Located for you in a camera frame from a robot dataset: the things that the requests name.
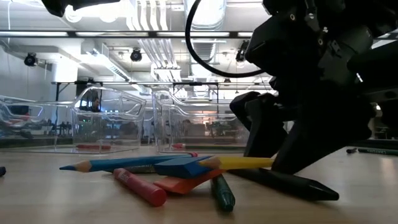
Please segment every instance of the clear plastic bin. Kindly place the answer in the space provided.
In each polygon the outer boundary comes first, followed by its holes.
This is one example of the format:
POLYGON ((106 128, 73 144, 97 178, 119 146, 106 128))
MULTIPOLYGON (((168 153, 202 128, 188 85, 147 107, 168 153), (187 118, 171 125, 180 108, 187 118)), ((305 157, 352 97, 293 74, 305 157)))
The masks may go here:
POLYGON ((159 152, 243 152, 249 131, 229 105, 190 104, 170 92, 153 92, 155 142, 159 152))
POLYGON ((0 96, 0 151, 110 153, 138 149, 146 101, 89 87, 74 101, 0 96))

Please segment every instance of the black cable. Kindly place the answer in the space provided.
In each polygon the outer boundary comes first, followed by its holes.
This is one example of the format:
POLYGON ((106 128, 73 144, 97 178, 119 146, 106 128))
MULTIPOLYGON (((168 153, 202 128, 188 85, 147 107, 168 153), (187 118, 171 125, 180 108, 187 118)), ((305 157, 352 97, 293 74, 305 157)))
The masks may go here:
POLYGON ((187 48, 193 59, 198 62, 201 66, 203 66, 205 69, 211 71, 212 73, 216 75, 221 75, 222 77, 226 78, 246 78, 246 77, 253 77, 255 75, 259 75, 264 73, 265 71, 263 70, 257 70, 254 72, 246 72, 246 73, 229 73, 229 72, 223 72, 220 71, 210 65, 208 65, 206 62, 204 62, 199 55, 195 52, 193 49, 193 45, 191 43, 191 26, 192 26, 192 20, 193 17, 195 16, 195 13, 198 9, 199 3, 201 0, 196 0, 193 5, 191 10, 189 11, 188 18, 187 18, 187 23, 185 24, 185 42, 187 43, 187 48))

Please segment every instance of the yellow colored pencil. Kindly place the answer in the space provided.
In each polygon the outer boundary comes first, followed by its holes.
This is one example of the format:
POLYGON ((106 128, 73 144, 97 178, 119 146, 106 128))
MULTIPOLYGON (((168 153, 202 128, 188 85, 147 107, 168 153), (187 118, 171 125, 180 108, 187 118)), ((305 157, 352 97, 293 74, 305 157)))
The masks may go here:
POLYGON ((272 166, 274 162, 270 158, 256 157, 211 157, 198 161, 199 165, 212 169, 253 169, 272 166))

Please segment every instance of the wooden table surface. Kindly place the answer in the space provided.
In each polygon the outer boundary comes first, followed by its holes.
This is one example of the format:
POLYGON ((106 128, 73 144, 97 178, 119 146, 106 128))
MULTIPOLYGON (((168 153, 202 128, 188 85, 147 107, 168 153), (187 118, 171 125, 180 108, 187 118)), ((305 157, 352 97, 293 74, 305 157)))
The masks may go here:
MULTIPOLYGON (((152 208, 105 172, 82 174, 60 166, 85 159, 144 156, 150 149, 107 156, 0 152, 1 224, 178 224, 178 223, 397 223, 398 159, 340 150, 299 175, 340 193, 336 202, 306 202, 230 174, 236 205, 216 209, 206 182, 185 196, 170 196, 152 208)), ((158 175, 143 175, 154 181, 158 175)))

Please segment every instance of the white wall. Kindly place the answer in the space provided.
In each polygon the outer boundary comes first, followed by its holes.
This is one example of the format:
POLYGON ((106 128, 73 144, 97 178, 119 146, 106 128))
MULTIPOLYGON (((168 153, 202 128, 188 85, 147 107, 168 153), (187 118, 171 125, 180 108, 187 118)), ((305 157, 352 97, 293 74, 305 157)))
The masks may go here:
POLYGON ((0 95, 28 100, 54 100, 50 94, 52 72, 29 68, 24 61, 0 47, 0 95))

